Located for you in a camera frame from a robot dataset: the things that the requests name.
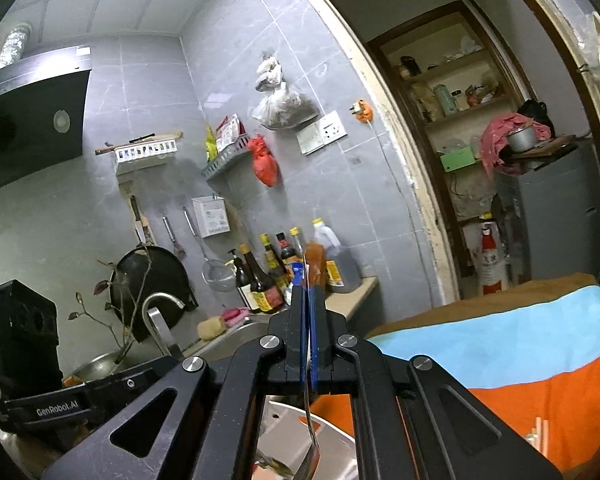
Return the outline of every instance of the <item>metal bolt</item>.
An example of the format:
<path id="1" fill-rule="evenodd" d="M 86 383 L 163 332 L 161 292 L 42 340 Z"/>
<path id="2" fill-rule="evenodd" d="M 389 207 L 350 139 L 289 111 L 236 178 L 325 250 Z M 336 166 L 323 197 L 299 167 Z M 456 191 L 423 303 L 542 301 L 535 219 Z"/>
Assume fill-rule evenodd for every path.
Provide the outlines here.
<path id="1" fill-rule="evenodd" d="M 264 335 L 260 338 L 260 346 L 263 348 L 275 348 L 280 344 L 280 338 L 275 335 Z"/>
<path id="2" fill-rule="evenodd" d="M 187 372 L 197 372 L 197 371 L 201 370 L 204 365 L 205 365 L 205 362 L 202 359 L 202 357 L 198 357 L 197 355 L 192 355 L 191 357 L 187 357 L 182 362 L 182 367 Z"/>
<path id="3" fill-rule="evenodd" d="M 419 355 L 413 360 L 413 366 L 415 366 L 418 370 L 426 372 L 427 370 L 431 370 L 433 368 L 433 363 L 428 357 Z"/>
<path id="4" fill-rule="evenodd" d="M 351 334 L 342 334 L 338 338 L 338 344 L 344 346 L 344 348 L 353 348 L 358 344 L 358 338 Z"/>

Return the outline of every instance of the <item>orange bottle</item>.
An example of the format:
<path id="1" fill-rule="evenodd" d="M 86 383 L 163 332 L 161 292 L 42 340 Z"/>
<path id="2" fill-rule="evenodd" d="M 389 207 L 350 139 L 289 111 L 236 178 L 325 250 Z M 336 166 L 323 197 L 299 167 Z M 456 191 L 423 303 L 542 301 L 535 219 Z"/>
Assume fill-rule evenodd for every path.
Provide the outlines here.
<path id="1" fill-rule="evenodd" d="M 502 280 L 498 276 L 500 257 L 496 240 L 491 234 L 491 226 L 482 224 L 482 293 L 491 294 L 502 290 Z"/>

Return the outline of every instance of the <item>wooden cabinet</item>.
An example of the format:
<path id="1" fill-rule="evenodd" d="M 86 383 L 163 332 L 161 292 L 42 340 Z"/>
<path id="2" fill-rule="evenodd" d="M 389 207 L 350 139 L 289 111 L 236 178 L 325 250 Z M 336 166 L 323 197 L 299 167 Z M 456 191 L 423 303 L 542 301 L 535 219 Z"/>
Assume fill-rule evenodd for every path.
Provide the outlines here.
<path id="1" fill-rule="evenodd" d="M 461 1 L 389 30 L 368 49 L 420 149 L 460 274 L 469 276 L 474 269 L 462 227 L 490 209 L 495 190 L 481 161 L 467 160 L 467 149 L 456 150 L 472 147 L 479 158 L 489 122 L 515 111 L 522 94 L 490 36 Z M 450 152 L 445 167 L 441 156 Z M 454 160 L 457 167 L 449 162 Z"/>

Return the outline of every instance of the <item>faucet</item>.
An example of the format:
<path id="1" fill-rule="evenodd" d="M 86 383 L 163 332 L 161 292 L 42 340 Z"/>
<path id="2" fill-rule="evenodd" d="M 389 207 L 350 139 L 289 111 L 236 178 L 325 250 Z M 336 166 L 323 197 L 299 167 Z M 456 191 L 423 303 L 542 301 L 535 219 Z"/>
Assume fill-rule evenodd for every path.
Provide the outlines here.
<path id="1" fill-rule="evenodd" d="M 146 297 L 146 299 L 142 302 L 142 307 L 140 309 L 144 325 L 149 331 L 149 334 L 151 334 L 151 337 L 154 338 L 154 341 L 158 345 L 160 352 L 162 352 L 163 355 L 170 355 L 179 361 L 182 361 L 184 359 L 182 350 L 180 350 L 180 347 L 176 343 L 171 330 L 169 330 L 169 327 L 167 326 L 167 322 L 162 317 L 162 314 L 158 308 L 153 307 L 151 310 L 147 311 L 147 309 L 149 309 L 149 305 L 157 298 L 170 300 L 172 303 L 176 304 L 180 310 L 184 310 L 185 305 L 178 298 L 168 294 L 167 292 L 154 292 Z"/>

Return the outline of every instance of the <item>kitchen sink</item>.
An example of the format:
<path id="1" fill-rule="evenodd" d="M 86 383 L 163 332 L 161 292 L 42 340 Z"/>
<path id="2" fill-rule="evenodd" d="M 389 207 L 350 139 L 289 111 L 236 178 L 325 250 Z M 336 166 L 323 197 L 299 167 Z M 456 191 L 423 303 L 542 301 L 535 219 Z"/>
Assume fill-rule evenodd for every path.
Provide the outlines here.
<path id="1" fill-rule="evenodd" d="M 269 328 L 269 319 L 263 321 L 248 320 L 218 336 L 212 342 L 196 352 L 206 361 L 216 361 L 231 357 L 247 341 L 264 336 Z"/>

